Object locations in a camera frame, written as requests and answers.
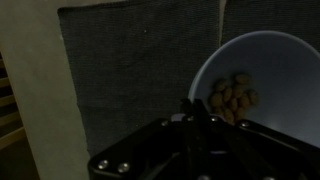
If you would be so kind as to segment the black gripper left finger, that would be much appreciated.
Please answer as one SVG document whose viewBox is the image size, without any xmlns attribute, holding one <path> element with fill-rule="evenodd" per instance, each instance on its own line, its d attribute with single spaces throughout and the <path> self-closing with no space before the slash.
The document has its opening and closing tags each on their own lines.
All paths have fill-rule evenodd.
<svg viewBox="0 0 320 180">
<path fill-rule="evenodd" d="M 193 121 L 193 106 L 189 99 L 181 100 L 181 111 L 185 114 L 187 121 Z"/>
</svg>

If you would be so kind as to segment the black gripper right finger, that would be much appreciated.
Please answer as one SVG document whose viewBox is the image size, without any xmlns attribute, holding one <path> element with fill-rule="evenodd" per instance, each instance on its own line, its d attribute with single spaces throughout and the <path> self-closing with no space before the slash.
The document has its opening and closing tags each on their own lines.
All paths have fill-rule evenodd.
<svg viewBox="0 0 320 180">
<path fill-rule="evenodd" d="M 207 111 L 206 107 L 204 106 L 201 99 L 195 99 L 194 102 L 194 108 L 196 111 L 197 116 L 200 118 L 203 122 L 211 122 L 211 115 Z"/>
</svg>

